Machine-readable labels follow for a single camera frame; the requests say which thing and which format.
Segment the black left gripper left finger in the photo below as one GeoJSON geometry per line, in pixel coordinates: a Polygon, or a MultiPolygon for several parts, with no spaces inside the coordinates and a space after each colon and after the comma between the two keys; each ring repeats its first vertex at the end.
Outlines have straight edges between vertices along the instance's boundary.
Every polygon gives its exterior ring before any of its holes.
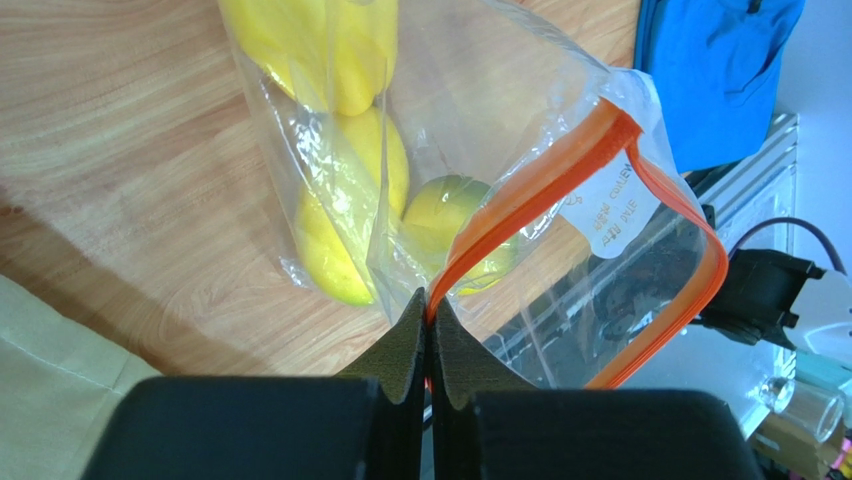
{"type": "Polygon", "coordinates": [[[334,376],[160,376],[119,403],[87,479],[416,479],[426,295],[334,376]]]}

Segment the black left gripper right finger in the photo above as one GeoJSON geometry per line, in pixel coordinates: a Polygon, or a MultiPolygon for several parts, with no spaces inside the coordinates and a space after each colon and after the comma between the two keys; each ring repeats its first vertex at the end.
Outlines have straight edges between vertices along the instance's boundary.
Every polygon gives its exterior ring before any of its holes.
{"type": "Polygon", "coordinates": [[[759,479],[728,405],[693,390],[543,390],[448,306],[425,321],[439,479],[759,479]]]}

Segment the yellow fake lemon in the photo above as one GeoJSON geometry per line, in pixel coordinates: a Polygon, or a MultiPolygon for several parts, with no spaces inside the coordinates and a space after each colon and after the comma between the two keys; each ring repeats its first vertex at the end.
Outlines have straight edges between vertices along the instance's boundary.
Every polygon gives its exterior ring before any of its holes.
{"type": "Polygon", "coordinates": [[[304,183],[293,222],[302,267],[327,296],[373,303],[366,265],[379,202],[389,218],[405,208],[406,149],[392,120],[371,106],[355,116],[322,115],[296,133],[304,183]]]}

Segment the green yellow fake mango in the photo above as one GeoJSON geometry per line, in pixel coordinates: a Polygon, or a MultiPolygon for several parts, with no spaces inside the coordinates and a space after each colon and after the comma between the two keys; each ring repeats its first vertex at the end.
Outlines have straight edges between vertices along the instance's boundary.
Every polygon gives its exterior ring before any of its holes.
{"type": "MultiPolygon", "coordinates": [[[[402,218],[412,256],[434,276],[445,264],[449,249],[491,186],[472,177],[446,175],[426,182],[408,204],[402,218]]],[[[492,251],[461,280],[458,294],[469,296],[496,285],[515,266],[518,237],[492,251]]]]}

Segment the clear zip top bag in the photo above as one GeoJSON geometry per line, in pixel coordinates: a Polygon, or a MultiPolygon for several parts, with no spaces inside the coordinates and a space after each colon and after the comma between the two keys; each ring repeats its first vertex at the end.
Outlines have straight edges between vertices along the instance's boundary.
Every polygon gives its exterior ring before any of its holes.
{"type": "MultiPolygon", "coordinates": [[[[665,309],[580,387],[623,384],[709,304],[729,269],[724,246],[675,169],[652,81],[598,61],[514,1],[397,2],[396,65],[371,106],[392,120],[405,146],[408,198],[397,218],[389,218],[389,203],[380,200],[366,259],[374,301],[349,306],[394,323],[423,290],[427,317],[451,306],[472,334],[469,324],[491,294],[519,295],[513,274],[556,219],[587,241],[593,257],[611,261],[632,241],[649,240],[647,224],[664,209],[696,227],[699,244],[677,265],[682,278],[665,309]],[[402,218],[426,182],[446,175],[472,177],[491,189],[430,277],[412,256],[402,218]],[[513,236],[518,256],[511,271],[489,289],[459,295],[463,276],[513,236]]],[[[291,99],[242,52],[223,22],[284,218],[281,268],[295,285],[345,304],[314,285],[293,233],[305,181],[297,129],[341,114],[291,99]]]]}

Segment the yellow fake bell pepper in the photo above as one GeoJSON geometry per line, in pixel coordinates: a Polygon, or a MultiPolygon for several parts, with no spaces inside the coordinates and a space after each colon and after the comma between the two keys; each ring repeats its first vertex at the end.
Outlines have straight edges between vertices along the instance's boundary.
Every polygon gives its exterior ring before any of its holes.
{"type": "Polygon", "coordinates": [[[356,116],[390,84],[397,1],[221,1],[242,52],[297,103],[356,116]]]}

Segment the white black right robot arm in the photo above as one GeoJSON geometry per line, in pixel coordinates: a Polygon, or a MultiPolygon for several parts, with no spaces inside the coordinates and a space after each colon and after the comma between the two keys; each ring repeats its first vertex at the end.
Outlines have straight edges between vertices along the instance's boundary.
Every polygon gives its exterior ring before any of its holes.
{"type": "Polygon", "coordinates": [[[794,350],[785,330],[800,316],[792,306],[808,280],[826,271],[811,260],[768,249],[741,249],[729,261],[717,294],[692,320],[730,340],[749,346],[766,341],[794,350]]]}

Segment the blue beige striped pillow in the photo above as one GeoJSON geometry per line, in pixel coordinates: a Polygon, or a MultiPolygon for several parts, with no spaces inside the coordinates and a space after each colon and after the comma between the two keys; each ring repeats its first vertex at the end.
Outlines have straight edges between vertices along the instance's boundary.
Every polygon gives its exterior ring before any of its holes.
{"type": "Polygon", "coordinates": [[[79,478],[116,406],[157,374],[3,277],[2,478],[79,478]]]}

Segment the clear glass cup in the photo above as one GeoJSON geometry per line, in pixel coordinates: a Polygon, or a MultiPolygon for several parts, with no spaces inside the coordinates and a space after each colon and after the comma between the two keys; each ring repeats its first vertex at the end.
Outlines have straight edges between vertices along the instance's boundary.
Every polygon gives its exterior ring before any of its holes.
{"type": "Polygon", "coordinates": [[[839,391],[785,377],[767,379],[758,394],[772,414],[819,443],[831,436],[845,407],[839,391]]]}

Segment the blue cloth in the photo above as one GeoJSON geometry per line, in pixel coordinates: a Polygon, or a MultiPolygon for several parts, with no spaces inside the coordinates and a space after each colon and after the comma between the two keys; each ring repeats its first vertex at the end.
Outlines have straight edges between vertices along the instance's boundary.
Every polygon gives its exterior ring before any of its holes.
{"type": "Polygon", "coordinates": [[[641,2],[633,66],[653,79],[679,172],[760,150],[783,52],[804,6],[798,0],[641,2]]]}

